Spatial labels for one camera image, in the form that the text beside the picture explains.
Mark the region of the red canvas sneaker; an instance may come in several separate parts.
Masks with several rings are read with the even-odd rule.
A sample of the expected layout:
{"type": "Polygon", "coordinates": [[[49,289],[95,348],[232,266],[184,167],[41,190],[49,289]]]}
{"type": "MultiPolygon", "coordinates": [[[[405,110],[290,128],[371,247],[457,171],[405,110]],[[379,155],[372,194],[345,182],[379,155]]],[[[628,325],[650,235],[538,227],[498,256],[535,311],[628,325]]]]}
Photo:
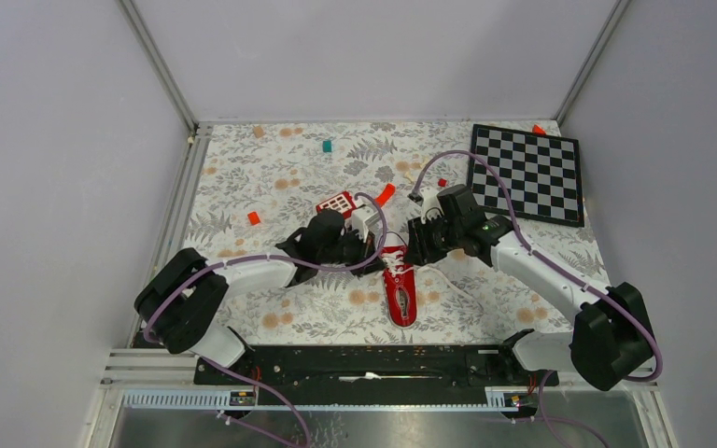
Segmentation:
{"type": "Polygon", "coordinates": [[[404,260],[408,245],[401,235],[386,231],[384,237],[380,260],[385,264],[382,277],[389,319],[396,327],[408,329],[415,324],[418,313],[416,267],[404,260]]]}

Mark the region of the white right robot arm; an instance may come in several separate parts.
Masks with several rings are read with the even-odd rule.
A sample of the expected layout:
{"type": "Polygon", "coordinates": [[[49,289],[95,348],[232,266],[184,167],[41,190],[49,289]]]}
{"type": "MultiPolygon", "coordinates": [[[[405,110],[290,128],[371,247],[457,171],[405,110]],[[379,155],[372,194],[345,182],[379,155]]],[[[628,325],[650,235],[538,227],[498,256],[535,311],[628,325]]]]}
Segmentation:
{"type": "Polygon", "coordinates": [[[505,340],[498,370],[507,383],[520,385],[534,371],[571,371],[609,391],[656,357],[649,316],[632,285],[605,285],[522,242],[514,222],[490,216],[465,185],[421,189],[409,198],[420,215],[408,222],[406,263],[424,267],[460,249],[520,281],[570,320],[567,332],[527,329],[505,340]]]}

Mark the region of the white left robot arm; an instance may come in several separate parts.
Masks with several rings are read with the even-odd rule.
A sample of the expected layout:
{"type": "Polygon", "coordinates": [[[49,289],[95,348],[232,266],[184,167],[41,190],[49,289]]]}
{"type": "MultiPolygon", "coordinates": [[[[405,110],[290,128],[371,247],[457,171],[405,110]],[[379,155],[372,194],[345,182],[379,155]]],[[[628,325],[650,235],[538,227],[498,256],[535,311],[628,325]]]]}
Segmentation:
{"type": "Polygon", "coordinates": [[[178,251],[134,302],[143,337],[170,354],[190,352],[211,362],[232,384],[252,371],[247,344],[216,321],[225,300],[271,289],[296,287],[321,272],[361,276],[383,268],[387,218],[376,202],[350,217],[324,209],[287,239],[263,252],[209,263],[192,247],[178,251]]]}

